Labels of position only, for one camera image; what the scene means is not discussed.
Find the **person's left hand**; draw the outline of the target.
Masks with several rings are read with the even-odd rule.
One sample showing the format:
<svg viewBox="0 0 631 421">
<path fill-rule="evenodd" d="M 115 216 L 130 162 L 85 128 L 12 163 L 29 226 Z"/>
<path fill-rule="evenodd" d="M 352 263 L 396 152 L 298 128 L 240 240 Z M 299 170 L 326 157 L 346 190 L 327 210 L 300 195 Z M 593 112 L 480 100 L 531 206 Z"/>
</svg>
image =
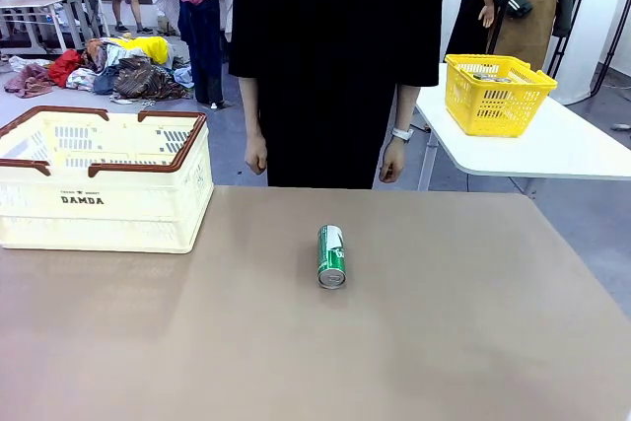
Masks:
<svg viewBox="0 0 631 421">
<path fill-rule="evenodd" d="M 405 166 L 405 145 L 400 138 L 390 139 L 383 153 L 380 182 L 394 183 L 398 180 Z"/>
</svg>

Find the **person's right hand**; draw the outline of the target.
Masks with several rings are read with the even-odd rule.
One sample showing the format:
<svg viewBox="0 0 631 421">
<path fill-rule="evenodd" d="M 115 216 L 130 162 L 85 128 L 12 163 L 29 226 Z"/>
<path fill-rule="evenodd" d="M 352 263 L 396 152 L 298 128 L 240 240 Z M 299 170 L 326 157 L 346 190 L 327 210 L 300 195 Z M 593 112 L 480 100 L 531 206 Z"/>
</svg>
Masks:
<svg viewBox="0 0 631 421">
<path fill-rule="evenodd" d="M 249 134 L 247 136 L 245 162 L 256 175 L 262 175 L 266 171 L 267 147 L 261 134 Z"/>
</svg>

